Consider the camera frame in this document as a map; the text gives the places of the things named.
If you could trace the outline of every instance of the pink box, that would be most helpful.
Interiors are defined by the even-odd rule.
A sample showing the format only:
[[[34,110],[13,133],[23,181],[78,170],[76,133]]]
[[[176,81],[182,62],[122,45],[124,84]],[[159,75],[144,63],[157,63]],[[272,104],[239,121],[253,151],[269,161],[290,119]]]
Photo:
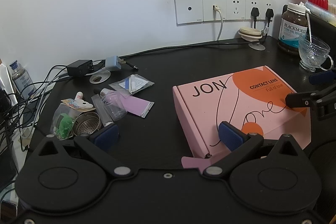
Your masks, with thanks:
[[[305,148],[310,109],[287,107],[289,93],[295,90],[266,66],[173,87],[176,113],[194,157],[214,161],[230,153],[218,138],[223,121],[265,139],[292,134]]]

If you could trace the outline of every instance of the blackmores label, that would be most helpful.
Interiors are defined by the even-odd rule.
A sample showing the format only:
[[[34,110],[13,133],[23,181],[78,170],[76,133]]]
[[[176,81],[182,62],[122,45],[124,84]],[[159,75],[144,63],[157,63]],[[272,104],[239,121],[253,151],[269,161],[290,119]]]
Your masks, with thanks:
[[[292,47],[299,47],[299,36],[302,33],[307,32],[307,27],[296,25],[288,22],[287,20],[281,20],[281,29],[279,34],[279,40]]]

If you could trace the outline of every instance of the medicine bottle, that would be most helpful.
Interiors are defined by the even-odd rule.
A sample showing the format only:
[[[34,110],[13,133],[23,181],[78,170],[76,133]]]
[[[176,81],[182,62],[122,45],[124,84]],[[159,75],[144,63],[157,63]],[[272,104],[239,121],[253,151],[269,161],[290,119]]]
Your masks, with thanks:
[[[287,11],[283,13],[280,25],[278,46],[281,50],[299,55],[299,36],[306,33],[308,22],[306,19],[306,7],[289,3]]]
[[[12,80],[15,83],[19,92],[21,93],[22,98],[28,99],[36,91],[34,85],[31,85],[33,82],[28,72],[25,68],[21,66],[21,64],[17,62],[17,60],[15,60],[9,66],[13,70]]]

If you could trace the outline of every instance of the cup handle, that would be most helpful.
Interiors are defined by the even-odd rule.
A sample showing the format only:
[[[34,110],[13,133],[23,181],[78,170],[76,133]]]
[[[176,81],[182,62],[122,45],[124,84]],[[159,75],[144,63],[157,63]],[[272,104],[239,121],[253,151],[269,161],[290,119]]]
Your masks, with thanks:
[[[328,57],[329,57],[329,59],[331,61],[331,67],[330,67],[330,69],[332,69],[334,67],[334,60],[331,58],[330,55],[328,55]],[[321,70],[327,71],[327,69],[322,68],[322,66],[319,66],[318,68],[320,68]]]

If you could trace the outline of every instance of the wall socket panel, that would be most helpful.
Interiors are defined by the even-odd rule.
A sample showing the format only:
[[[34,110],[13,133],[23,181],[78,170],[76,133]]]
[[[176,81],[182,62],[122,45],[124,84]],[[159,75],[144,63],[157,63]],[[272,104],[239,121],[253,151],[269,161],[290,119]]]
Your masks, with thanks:
[[[246,8],[245,8],[245,19],[246,20],[253,20],[253,16],[251,15],[251,11],[254,7],[259,9],[259,16],[258,19],[261,19],[261,7],[263,5],[263,0],[246,0]]]
[[[276,13],[275,0],[175,0],[177,24],[220,20],[214,5],[221,9],[223,20],[253,20],[253,7],[259,9],[257,20],[266,20],[268,8]]]
[[[223,20],[226,20],[226,0],[203,0],[203,21],[221,19],[219,13],[213,9],[214,5],[220,8]]]
[[[202,0],[175,0],[177,24],[203,21]]]

